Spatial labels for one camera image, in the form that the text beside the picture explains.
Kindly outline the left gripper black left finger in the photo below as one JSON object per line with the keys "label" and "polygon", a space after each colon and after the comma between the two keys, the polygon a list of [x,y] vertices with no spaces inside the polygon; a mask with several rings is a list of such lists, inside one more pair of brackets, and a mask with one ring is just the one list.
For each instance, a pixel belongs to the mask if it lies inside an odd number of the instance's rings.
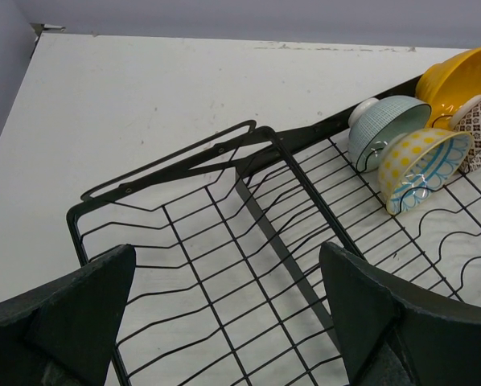
{"label": "left gripper black left finger", "polygon": [[0,385],[102,385],[134,279],[118,245],[82,268],[0,302]]}

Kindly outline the brown patterned bowl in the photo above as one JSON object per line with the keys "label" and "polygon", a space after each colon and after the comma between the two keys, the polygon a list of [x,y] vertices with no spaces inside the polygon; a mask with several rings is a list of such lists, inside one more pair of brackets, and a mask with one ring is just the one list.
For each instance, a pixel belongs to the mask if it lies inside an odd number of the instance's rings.
{"label": "brown patterned bowl", "polygon": [[481,167],[481,95],[473,96],[450,119],[450,128],[456,132],[471,133],[474,145],[459,170],[464,174]]}

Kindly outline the pale teal checked bowl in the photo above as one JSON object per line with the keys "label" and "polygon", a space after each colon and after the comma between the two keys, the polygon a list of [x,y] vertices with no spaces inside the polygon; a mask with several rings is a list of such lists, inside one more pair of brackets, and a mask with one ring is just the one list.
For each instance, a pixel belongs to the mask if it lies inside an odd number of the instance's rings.
{"label": "pale teal checked bowl", "polygon": [[426,126],[431,107],[412,96],[372,97],[360,102],[348,118],[348,154],[360,173],[375,170],[383,149],[396,137]]}

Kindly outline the orange yellow bowl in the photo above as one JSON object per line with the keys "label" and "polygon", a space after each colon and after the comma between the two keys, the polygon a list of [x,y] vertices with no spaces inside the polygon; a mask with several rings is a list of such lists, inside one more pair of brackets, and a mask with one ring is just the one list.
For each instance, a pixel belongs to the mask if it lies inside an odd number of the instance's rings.
{"label": "orange yellow bowl", "polygon": [[481,47],[431,66],[420,77],[415,97],[431,107],[428,127],[446,129],[448,121],[472,97],[481,95]]}

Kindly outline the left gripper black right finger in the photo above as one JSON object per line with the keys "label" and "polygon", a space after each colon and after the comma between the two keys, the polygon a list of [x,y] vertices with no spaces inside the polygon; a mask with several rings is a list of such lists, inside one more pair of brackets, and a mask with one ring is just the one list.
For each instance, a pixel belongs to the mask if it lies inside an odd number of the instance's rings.
{"label": "left gripper black right finger", "polygon": [[332,242],[319,263],[352,385],[481,385],[481,307],[423,289]]}

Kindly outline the yellow sun pattern bowl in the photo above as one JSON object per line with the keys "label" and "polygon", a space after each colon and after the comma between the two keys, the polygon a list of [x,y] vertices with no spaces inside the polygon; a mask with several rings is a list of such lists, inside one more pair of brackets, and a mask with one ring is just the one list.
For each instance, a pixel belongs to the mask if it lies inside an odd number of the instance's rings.
{"label": "yellow sun pattern bowl", "polygon": [[474,146],[471,133],[424,128],[402,134],[385,148],[377,181],[388,214],[425,202],[457,171]]}

